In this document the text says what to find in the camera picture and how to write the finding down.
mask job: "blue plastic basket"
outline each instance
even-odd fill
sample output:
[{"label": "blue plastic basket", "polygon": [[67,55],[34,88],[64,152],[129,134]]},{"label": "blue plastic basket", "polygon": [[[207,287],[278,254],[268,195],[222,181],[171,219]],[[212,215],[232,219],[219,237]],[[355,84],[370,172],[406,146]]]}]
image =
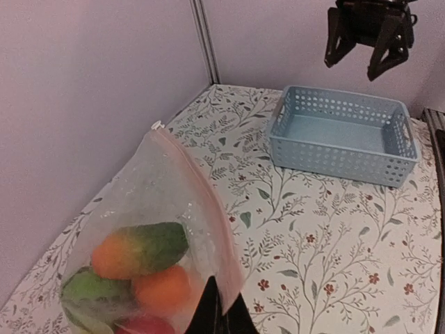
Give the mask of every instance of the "blue plastic basket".
[{"label": "blue plastic basket", "polygon": [[400,187],[419,160],[406,106],[369,95],[289,86],[269,131],[285,168]]}]

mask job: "white wall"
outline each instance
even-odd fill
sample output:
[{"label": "white wall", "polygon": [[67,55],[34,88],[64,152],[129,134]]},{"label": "white wall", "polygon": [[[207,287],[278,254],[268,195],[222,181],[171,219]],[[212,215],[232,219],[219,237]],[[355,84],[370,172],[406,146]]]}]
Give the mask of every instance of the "white wall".
[{"label": "white wall", "polygon": [[188,1],[0,2],[0,305],[149,126],[206,85]]},{"label": "white wall", "polygon": [[445,111],[445,43],[432,67],[430,76],[423,83],[423,87],[415,100],[415,107],[427,107]]},{"label": "white wall", "polygon": [[419,16],[410,59],[374,82],[366,76],[372,49],[358,46],[328,69],[324,62],[327,10],[334,0],[206,0],[225,84],[282,89],[318,86],[368,93],[411,105],[438,59],[445,35],[442,0],[412,3]]}]

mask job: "leaf pattern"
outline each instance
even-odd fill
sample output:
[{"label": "leaf pattern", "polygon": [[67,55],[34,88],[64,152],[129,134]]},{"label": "leaf pattern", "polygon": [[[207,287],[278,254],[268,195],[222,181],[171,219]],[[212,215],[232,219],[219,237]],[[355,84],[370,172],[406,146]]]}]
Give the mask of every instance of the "leaf pattern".
[{"label": "leaf pattern", "polygon": [[[287,170],[272,164],[265,134],[280,94],[212,86],[168,126],[225,205],[259,333],[432,333],[442,231],[426,125],[413,120],[421,160],[399,189]],[[69,333],[61,274],[98,204],[29,271],[0,311],[0,332]]]}]

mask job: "mango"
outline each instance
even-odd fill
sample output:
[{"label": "mango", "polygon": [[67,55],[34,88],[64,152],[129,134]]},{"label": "mango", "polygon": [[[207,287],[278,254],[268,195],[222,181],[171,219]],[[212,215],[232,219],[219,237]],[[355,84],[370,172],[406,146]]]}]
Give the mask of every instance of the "mango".
[{"label": "mango", "polygon": [[91,267],[80,268],[62,288],[62,300],[75,304],[81,301],[129,300],[131,283],[109,280],[94,273]]},{"label": "mango", "polygon": [[112,324],[138,309],[129,280],[101,278],[91,267],[81,268],[63,285],[60,299],[65,313],[74,315],[70,320],[78,327],[79,322],[89,322],[89,319]]},{"label": "mango", "polygon": [[133,295],[151,315],[170,317],[188,305],[192,287],[184,268],[175,265],[132,280]]},{"label": "mango", "polygon": [[164,320],[152,316],[140,316],[129,319],[121,325],[115,334],[175,334],[173,327]]},{"label": "mango", "polygon": [[102,278],[130,280],[165,270],[188,250],[181,224],[174,222],[120,228],[92,253],[92,267]]}]

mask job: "black object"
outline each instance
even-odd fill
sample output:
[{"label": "black object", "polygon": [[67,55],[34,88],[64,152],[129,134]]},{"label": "black object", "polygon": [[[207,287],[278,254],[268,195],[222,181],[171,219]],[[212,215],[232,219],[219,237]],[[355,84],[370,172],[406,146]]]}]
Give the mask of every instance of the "black object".
[{"label": "black object", "polygon": [[356,44],[374,48],[368,67],[370,81],[408,59],[414,44],[417,16],[409,2],[416,0],[337,0],[327,12],[329,35],[325,64],[332,67]]},{"label": "black object", "polygon": [[258,334],[241,295],[223,316],[218,287],[212,276],[207,281],[200,303],[185,334],[230,333]]}]

